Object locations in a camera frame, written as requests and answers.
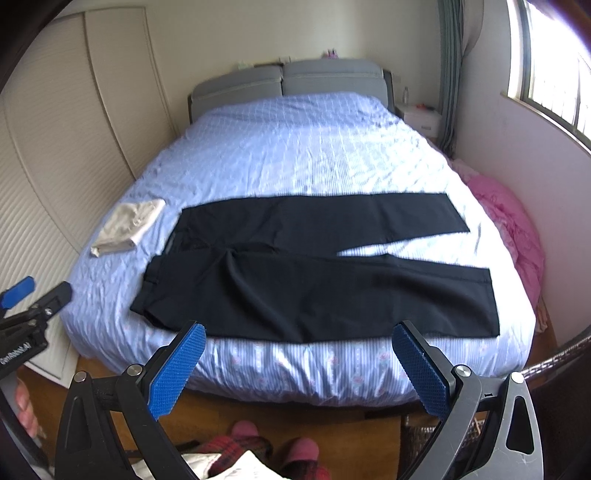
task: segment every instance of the pink blanket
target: pink blanket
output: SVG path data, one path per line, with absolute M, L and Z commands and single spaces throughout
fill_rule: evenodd
M 540 298 L 544 274 L 544 251 L 540 236 L 522 203 L 498 181 L 480 175 L 461 160 L 450 166 L 468 186 L 486 214 L 495 223 L 509 250 L 532 307 Z

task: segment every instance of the grey curtain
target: grey curtain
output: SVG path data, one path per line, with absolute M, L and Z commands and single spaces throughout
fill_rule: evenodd
M 464 7 L 462 0 L 438 0 L 441 28 L 441 82 L 439 111 L 441 128 L 438 144 L 448 157 L 453 154 L 457 97 L 462 70 Z
M 462 58 L 472 51 L 482 32 L 484 0 L 462 0 L 464 6 L 464 29 L 462 37 Z

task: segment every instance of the finger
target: finger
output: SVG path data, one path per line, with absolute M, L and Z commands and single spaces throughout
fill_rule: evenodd
M 31 397 L 29 395 L 29 389 L 21 380 L 18 381 L 17 390 L 14 394 L 14 397 L 18 408 L 20 408 L 21 411 L 26 410 Z
M 18 421 L 21 422 L 21 425 L 25 430 L 28 430 L 33 425 L 33 420 L 35 418 L 35 414 L 33 413 L 33 405 L 29 403 L 26 410 L 20 412 L 18 414 Z
M 37 436 L 37 432 L 39 431 L 39 421 L 37 420 L 37 417 L 33 417 L 33 424 L 31 425 L 31 428 L 27 429 L 27 433 L 29 434 L 29 437 L 35 438 Z
M 47 440 L 47 433 L 45 433 L 45 430 L 43 430 L 42 425 L 39 425 L 39 428 L 37 429 L 37 437 L 43 440 Z

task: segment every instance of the light blue quilt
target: light blue quilt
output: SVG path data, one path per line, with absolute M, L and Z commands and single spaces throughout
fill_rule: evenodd
M 481 375 L 523 366 L 535 318 L 496 227 L 440 153 L 378 100 L 354 93 L 267 99 L 201 117 L 121 199 L 166 201 L 140 245 L 93 258 L 95 232 L 71 273 L 74 299 L 62 321 L 78 351 L 112 371 L 144 363 L 174 333 L 154 328 L 129 305 L 182 208 L 231 197 L 378 192 L 446 192 L 470 232 L 343 254 L 387 252 L 490 268 L 501 335 L 429 341 L 452 363 Z M 415 398 L 388 338 L 309 345 L 209 338 L 187 386 L 245 401 L 330 406 L 391 406 Z

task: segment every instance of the white nightstand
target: white nightstand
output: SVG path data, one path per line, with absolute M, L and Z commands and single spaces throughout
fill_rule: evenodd
M 414 105 L 397 105 L 396 115 L 422 136 L 427 137 L 432 142 L 437 141 L 441 115 L 435 110 L 425 110 Z

